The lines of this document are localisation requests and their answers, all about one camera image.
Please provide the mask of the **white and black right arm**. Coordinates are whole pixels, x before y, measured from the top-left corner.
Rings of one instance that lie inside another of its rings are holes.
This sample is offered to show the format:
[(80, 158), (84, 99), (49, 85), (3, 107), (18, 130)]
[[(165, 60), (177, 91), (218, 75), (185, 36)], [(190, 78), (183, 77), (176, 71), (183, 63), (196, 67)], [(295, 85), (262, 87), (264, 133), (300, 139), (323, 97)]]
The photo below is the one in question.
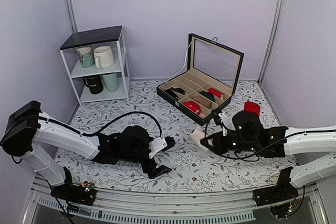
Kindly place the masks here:
[(289, 168), (286, 179), (274, 186), (271, 196), (276, 201), (319, 179), (335, 175), (335, 126), (300, 129), (277, 126), (263, 127), (256, 113), (240, 111), (232, 118), (233, 130), (200, 139), (200, 146), (222, 156), (228, 151), (251, 152), (260, 157), (274, 158), (301, 153), (326, 153), (314, 161)]

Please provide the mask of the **cream and brown striped sock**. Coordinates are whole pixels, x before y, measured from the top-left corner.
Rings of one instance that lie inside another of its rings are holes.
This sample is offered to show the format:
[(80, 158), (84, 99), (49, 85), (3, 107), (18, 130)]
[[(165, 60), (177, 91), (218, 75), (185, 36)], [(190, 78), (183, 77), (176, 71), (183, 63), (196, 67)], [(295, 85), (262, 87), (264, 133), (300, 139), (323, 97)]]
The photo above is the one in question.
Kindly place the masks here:
[(193, 140), (193, 142), (200, 148), (203, 149), (205, 151), (208, 150), (207, 147), (205, 147), (204, 145), (201, 144), (201, 140), (204, 139), (205, 137), (207, 137), (206, 133), (200, 128), (200, 127), (196, 127), (193, 132), (190, 134), (191, 139)]

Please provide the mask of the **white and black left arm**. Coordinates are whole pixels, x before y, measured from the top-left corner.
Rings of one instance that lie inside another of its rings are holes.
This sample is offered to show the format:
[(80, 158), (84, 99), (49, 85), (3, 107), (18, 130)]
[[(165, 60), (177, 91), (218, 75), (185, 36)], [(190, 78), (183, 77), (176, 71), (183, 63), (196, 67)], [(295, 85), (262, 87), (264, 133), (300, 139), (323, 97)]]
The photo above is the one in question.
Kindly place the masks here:
[(175, 145), (173, 137), (153, 138), (141, 126), (128, 126), (121, 133), (86, 133), (50, 117), (40, 109), (40, 102), (30, 101), (10, 115), (1, 139), (3, 150), (20, 158), (33, 153), (37, 143), (46, 143), (77, 153), (99, 164), (118, 161), (140, 163), (149, 178), (171, 171), (157, 165), (155, 155)]

